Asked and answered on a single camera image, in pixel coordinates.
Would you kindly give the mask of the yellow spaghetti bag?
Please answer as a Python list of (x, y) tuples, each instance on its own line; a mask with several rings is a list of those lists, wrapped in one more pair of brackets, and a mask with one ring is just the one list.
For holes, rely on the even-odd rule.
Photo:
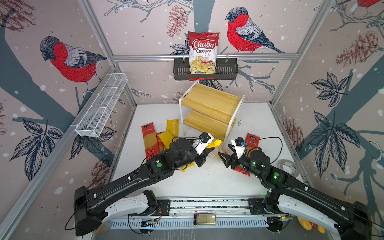
[[(162, 132), (162, 133), (159, 133), (159, 134), (160, 134), (159, 137), (161, 138), (161, 140), (163, 141), (163, 143), (164, 143), (164, 145), (165, 145), (165, 149), (164, 149), (164, 150), (167, 150), (167, 149), (170, 147), (170, 144), (171, 144), (172, 142), (175, 142), (176, 140), (180, 139), (179, 136), (174, 137), (174, 138), (171, 140), (171, 142), (169, 143), (169, 142), (167, 142), (167, 140), (166, 140), (166, 132)], [(182, 171), (182, 172), (184, 173), (184, 172), (186, 171), (186, 169), (191, 168), (191, 167), (193, 167), (193, 166), (195, 166), (195, 165), (196, 165), (195, 163), (191, 163), (191, 164), (188, 164), (188, 165), (185, 165), (185, 166), (183, 166), (183, 167), (178, 168), (177, 171)]]
[(206, 150), (211, 150), (208, 156), (217, 161), (221, 160), (219, 153), (227, 154), (226, 149), (222, 146), (221, 140), (214, 140), (207, 146)]
[(167, 120), (166, 140), (171, 142), (174, 137), (179, 135), (179, 119)]

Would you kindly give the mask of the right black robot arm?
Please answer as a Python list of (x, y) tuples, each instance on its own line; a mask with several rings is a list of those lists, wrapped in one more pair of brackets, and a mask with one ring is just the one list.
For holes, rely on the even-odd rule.
[(257, 177), (267, 189), (263, 200), (268, 213), (281, 212), (297, 216), (338, 235), (342, 240), (370, 240), (372, 223), (367, 206), (333, 198), (274, 167), (270, 158), (260, 149), (248, 156), (237, 146), (231, 147), (232, 155), (219, 153), (227, 168), (240, 167)]

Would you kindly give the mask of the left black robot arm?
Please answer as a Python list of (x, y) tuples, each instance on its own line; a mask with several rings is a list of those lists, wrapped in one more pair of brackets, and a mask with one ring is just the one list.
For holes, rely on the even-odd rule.
[(196, 163), (201, 167), (212, 151), (209, 144), (214, 138), (208, 133), (199, 137), (175, 137), (168, 149), (145, 158), (131, 173), (102, 187), (84, 186), (74, 193), (74, 221), (76, 236), (93, 232), (109, 215), (106, 209), (123, 197), (171, 177), (181, 167)]

